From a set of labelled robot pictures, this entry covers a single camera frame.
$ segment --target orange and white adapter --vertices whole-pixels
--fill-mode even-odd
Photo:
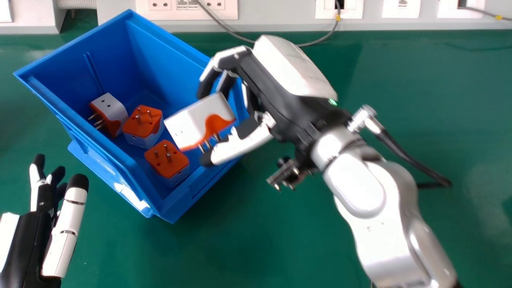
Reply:
[[[163,132],[163,116],[159,109],[139,105],[123,126],[123,134],[131,145],[149,149]]]
[[[89,103],[94,114],[89,120],[95,120],[94,127],[104,130],[110,138],[121,134],[122,126],[128,119],[126,108],[112,94],[106,93]]]
[[[222,93],[215,93],[164,120],[181,151],[209,146],[209,140],[235,121],[233,111]]]
[[[187,156],[169,140],[163,140],[147,150],[144,157],[167,187],[177,186],[190,175]]]

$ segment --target wall socket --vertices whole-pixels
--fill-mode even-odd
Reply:
[[[421,0],[384,0],[382,18],[419,18]]]
[[[339,0],[343,2],[341,16],[345,19],[361,19],[364,0]],[[315,19],[335,19],[338,14],[334,0],[316,0]]]
[[[482,18],[483,14],[457,9],[459,0],[439,0],[437,9],[438,18]],[[485,0],[466,0],[466,6],[483,10],[485,8]]]
[[[149,20],[209,20],[198,1],[218,19],[238,19],[238,0],[136,0],[137,13]]]

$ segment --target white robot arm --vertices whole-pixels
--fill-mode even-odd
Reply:
[[[0,287],[60,287],[80,230],[89,180],[73,175],[59,186],[64,167],[48,177],[45,157],[30,165],[30,213],[5,213],[0,219]],[[60,212],[58,204],[63,199]]]
[[[216,92],[223,95],[229,95],[234,78],[243,80],[251,117],[224,139],[215,139],[210,150],[201,148],[203,166],[222,164],[272,138],[292,143],[295,159],[280,159],[278,171],[267,182],[278,190],[294,189],[307,175],[321,173],[375,285],[459,286],[450,260],[417,205],[418,188],[452,184],[411,158],[376,120],[373,109],[364,106],[354,115],[339,109],[336,92],[314,63],[293,43],[275,36],[261,36],[252,49],[240,46],[217,53],[201,75],[199,99],[209,96],[220,75]],[[363,128],[436,182],[416,184],[405,168],[387,162],[366,144],[359,135]]]

